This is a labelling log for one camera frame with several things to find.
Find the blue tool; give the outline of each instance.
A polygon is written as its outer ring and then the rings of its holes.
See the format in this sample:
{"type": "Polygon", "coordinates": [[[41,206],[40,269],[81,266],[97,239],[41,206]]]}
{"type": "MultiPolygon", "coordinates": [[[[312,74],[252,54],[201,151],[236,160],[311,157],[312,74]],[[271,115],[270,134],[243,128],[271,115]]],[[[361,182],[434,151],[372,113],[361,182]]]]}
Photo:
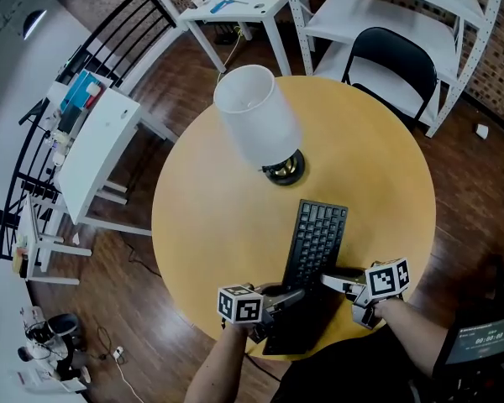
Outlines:
{"type": "Polygon", "coordinates": [[[220,9],[222,9],[225,6],[228,6],[231,3],[241,3],[241,4],[248,4],[247,2],[240,2],[239,0],[221,0],[220,3],[218,3],[213,9],[211,9],[211,13],[216,13],[220,9]]]}

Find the yellow tabletop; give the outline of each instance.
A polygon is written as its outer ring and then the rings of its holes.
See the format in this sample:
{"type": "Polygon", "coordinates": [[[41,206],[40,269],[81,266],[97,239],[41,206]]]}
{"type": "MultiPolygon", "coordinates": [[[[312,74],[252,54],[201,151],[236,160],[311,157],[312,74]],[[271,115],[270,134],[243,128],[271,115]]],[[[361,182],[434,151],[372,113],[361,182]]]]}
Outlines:
{"type": "MultiPolygon", "coordinates": [[[[245,162],[214,106],[180,137],[160,173],[153,203],[157,263],[177,307],[212,338],[221,332],[218,287],[281,281],[301,199],[349,208],[338,265],[368,268],[407,257],[406,300],[431,251],[433,183],[399,119],[340,82],[311,76],[277,82],[302,127],[306,172],[295,185],[276,186],[245,162]]],[[[344,301],[307,356],[368,333],[344,301]]],[[[261,351],[262,345],[252,354],[261,351]]]]}

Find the digital display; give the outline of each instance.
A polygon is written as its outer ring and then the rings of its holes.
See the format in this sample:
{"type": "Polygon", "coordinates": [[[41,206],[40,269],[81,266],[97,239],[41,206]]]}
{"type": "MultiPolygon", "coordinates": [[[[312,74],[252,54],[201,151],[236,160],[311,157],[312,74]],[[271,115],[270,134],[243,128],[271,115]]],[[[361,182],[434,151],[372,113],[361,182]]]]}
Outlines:
{"type": "Polygon", "coordinates": [[[464,363],[504,352],[504,319],[461,328],[446,364],[464,363]]]}

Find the black and white marker cube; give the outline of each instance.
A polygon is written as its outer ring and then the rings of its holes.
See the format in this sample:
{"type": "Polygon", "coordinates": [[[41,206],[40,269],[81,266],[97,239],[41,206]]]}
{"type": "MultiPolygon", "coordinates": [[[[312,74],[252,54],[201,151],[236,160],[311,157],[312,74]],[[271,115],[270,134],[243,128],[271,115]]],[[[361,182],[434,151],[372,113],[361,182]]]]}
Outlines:
{"type": "Polygon", "coordinates": [[[407,259],[372,267],[365,273],[370,300],[397,296],[406,290],[410,283],[407,259]]]}
{"type": "Polygon", "coordinates": [[[218,288],[217,312],[232,324],[260,322],[263,296],[241,285],[218,288]]]}

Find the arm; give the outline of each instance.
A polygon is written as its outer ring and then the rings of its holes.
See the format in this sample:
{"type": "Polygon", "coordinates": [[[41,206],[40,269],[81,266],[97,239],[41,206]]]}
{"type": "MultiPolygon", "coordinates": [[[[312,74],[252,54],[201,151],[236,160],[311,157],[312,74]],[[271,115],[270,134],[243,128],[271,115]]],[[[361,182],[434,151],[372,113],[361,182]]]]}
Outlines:
{"type": "Polygon", "coordinates": [[[231,403],[239,389],[247,330],[228,324],[186,392],[185,403],[231,403]]]}
{"type": "Polygon", "coordinates": [[[398,298],[375,305],[375,315],[386,321],[412,362],[431,377],[448,330],[424,318],[398,298]]]}

